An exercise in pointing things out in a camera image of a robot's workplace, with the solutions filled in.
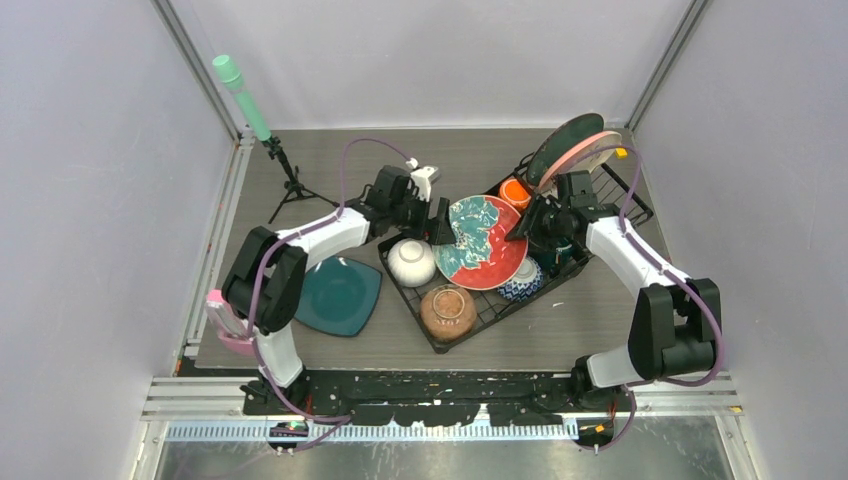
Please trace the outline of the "pink cream plate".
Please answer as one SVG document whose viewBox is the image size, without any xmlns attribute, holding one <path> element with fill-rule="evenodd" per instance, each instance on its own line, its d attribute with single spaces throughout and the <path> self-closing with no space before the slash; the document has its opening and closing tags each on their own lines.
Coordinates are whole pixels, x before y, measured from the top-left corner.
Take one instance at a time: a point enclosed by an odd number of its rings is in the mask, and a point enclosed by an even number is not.
<svg viewBox="0 0 848 480">
<path fill-rule="evenodd" d="M 622 135 L 616 131 L 602 131 L 582 140 L 547 168 L 534 192 L 549 192 L 555 187 L 554 176 L 557 174 L 572 171 L 592 173 L 610 158 L 620 157 L 620 151 L 624 149 L 622 140 Z"/>
</svg>

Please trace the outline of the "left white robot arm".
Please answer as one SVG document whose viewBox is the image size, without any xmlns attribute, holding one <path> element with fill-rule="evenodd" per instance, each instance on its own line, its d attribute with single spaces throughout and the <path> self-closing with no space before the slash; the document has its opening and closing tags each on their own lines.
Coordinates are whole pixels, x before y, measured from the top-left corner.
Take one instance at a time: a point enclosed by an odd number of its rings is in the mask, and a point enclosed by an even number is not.
<svg viewBox="0 0 848 480">
<path fill-rule="evenodd" d="M 305 385 L 296 380 L 303 362 L 290 326 L 306 273 L 391 228 L 432 246 L 455 243 L 448 199 L 441 198 L 437 213 L 430 213 L 439 177 L 435 166 L 407 170 L 386 165 L 359 197 L 320 219 L 280 232 L 259 226 L 248 233 L 225 278 L 222 297 L 246 319 L 260 372 L 271 384 L 268 400 L 280 412 L 298 412 L 307 398 Z"/>
</svg>

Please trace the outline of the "cream bowl red rim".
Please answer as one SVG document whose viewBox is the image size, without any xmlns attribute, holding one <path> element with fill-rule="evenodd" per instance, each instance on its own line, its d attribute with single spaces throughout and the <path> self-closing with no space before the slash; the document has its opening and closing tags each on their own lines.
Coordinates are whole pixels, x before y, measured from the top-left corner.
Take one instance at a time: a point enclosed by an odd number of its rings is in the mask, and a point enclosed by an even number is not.
<svg viewBox="0 0 848 480">
<path fill-rule="evenodd" d="M 389 250 L 388 269 L 402 287 L 423 286 L 436 273 L 432 248 L 421 240 L 403 239 Z"/>
</svg>

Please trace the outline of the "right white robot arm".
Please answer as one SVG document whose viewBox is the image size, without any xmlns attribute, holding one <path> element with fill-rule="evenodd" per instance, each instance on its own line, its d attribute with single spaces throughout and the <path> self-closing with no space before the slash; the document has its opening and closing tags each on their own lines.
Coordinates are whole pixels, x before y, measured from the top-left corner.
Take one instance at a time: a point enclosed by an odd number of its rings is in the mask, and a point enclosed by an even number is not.
<svg viewBox="0 0 848 480">
<path fill-rule="evenodd" d="M 667 262 L 616 205 L 598 200 L 588 172 L 560 175 L 556 184 L 557 198 L 534 195 L 507 240 L 568 240 L 602 260 L 635 300 L 626 343 L 575 362 L 574 403 L 591 411 L 611 389 L 656 380 L 685 387 L 711 382 L 724 361 L 717 285 Z"/>
</svg>

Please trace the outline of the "black wire dish rack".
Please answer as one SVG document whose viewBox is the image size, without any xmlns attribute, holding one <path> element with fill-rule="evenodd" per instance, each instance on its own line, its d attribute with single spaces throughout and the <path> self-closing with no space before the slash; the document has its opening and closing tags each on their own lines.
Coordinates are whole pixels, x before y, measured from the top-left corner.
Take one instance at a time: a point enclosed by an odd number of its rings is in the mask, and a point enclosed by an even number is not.
<svg viewBox="0 0 848 480">
<path fill-rule="evenodd" d="M 528 299 L 520 302 L 511 302 L 503 298 L 496 292 L 496 288 L 492 290 L 468 290 L 475 301 L 476 309 L 477 309 L 477 320 L 474 325 L 472 331 L 465 336 L 459 338 L 458 340 L 452 342 L 439 342 L 436 341 L 426 330 L 423 324 L 423 321 L 420 317 L 420 301 L 421 299 L 432 289 L 439 287 L 445 284 L 452 284 L 449 282 L 437 269 L 434 277 L 425 285 L 415 288 L 407 288 L 402 287 L 394 276 L 390 273 L 388 269 L 388 253 L 389 250 L 399 241 L 403 239 L 412 239 L 407 237 L 405 234 L 400 233 L 388 240 L 381 242 L 378 246 L 378 251 L 380 254 L 380 261 L 385 268 L 389 278 L 392 283 L 400 293 L 401 297 L 404 299 L 404 302 L 411 312 L 412 318 L 417 322 L 419 328 L 424 334 L 425 338 L 430 343 L 432 349 L 438 354 L 444 354 L 448 352 L 451 348 L 461 344 L 462 342 L 472 338 L 474 335 L 482 332 L 486 328 L 495 325 L 499 321 L 507 318 L 508 316 L 518 312 L 522 308 L 530 305 L 533 301 L 541 298 L 546 293 L 554 290 L 562 283 L 574 278 L 577 276 L 585 267 L 590 259 L 590 255 L 586 249 L 577 249 L 573 247 L 572 256 L 564 266 L 564 268 L 559 272 L 557 276 L 551 277 L 547 274 L 544 274 L 544 282 L 541 288 L 530 296 Z"/>
</svg>

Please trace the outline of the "blue floral plate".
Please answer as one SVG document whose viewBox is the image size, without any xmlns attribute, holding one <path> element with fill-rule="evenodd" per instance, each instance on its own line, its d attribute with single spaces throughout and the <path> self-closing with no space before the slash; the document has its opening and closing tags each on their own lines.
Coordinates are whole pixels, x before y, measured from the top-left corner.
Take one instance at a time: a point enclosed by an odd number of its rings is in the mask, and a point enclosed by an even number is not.
<svg viewBox="0 0 848 480">
<path fill-rule="evenodd" d="M 594 112 L 574 117 L 554 130 L 530 157 L 526 181 L 538 186 L 543 175 L 566 152 L 581 141 L 600 133 L 605 125 L 602 115 Z"/>
</svg>

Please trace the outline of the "brown speckled bowl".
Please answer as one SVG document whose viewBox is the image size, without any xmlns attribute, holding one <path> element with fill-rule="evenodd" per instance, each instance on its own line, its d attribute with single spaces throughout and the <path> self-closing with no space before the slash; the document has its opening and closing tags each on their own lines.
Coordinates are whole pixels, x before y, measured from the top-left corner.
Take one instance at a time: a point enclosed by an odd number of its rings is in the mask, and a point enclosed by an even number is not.
<svg viewBox="0 0 848 480">
<path fill-rule="evenodd" d="M 425 330 L 439 342 L 452 342 L 470 333 L 477 309 L 470 292 L 452 284 L 430 290 L 420 301 Z"/>
</svg>

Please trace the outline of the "teal square plate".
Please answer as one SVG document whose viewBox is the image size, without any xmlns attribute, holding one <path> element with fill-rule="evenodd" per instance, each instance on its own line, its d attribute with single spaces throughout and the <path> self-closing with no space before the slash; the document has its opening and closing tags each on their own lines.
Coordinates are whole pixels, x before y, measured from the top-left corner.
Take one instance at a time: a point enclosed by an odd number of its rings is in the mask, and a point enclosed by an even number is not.
<svg viewBox="0 0 848 480">
<path fill-rule="evenodd" d="M 328 258 L 306 273 L 295 319 L 327 335 L 355 337 L 373 314 L 381 283 L 382 273 L 367 264 Z"/>
</svg>

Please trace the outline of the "orange mug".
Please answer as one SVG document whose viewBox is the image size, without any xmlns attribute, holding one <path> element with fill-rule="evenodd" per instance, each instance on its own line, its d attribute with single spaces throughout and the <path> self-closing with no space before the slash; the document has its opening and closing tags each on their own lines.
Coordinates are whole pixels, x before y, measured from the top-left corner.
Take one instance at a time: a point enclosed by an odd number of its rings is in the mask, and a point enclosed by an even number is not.
<svg viewBox="0 0 848 480">
<path fill-rule="evenodd" d="M 498 187 L 498 197 L 518 212 L 524 212 L 529 206 L 532 195 L 515 177 L 502 181 Z"/>
</svg>

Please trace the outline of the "blue white patterned bowl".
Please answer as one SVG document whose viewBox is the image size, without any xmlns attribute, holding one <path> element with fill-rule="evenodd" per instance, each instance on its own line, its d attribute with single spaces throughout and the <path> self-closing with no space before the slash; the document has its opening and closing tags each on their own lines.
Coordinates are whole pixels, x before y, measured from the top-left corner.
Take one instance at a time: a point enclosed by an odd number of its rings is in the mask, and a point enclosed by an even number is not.
<svg viewBox="0 0 848 480">
<path fill-rule="evenodd" d="M 536 293 L 544 282 L 540 265 L 532 258 L 525 257 L 516 273 L 496 292 L 511 302 L 520 302 Z"/>
</svg>

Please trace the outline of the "red plate blue flower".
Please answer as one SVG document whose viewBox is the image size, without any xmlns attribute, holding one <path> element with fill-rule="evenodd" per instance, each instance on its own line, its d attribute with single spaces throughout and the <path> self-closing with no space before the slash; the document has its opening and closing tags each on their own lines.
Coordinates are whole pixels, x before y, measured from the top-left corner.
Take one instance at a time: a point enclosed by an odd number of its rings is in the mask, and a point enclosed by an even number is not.
<svg viewBox="0 0 848 480">
<path fill-rule="evenodd" d="M 455 242 L 435 245 L 433 255 L 449 282 L 467 290 L 492 290 L 519 270 L 528 241 L 507 238 L 521 215 L 505 200 L 491 195 L 463 198 L 449 207 L 448 220 Z"/>
</svg>

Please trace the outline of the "dark green mug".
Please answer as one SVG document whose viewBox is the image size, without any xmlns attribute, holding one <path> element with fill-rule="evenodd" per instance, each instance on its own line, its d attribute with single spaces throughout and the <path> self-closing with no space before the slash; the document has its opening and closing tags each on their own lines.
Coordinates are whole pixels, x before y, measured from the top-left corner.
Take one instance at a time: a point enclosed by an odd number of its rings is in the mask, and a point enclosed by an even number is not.
<svg viewBox="0 0 848 480">
<path fill-rule="evenodd" d="M 573 245 L 568 239 L 557 239 L 545 244 L 530 243 L 528 254 L 548 276 L 554 277 L 572 256 Z"/>
</svg>

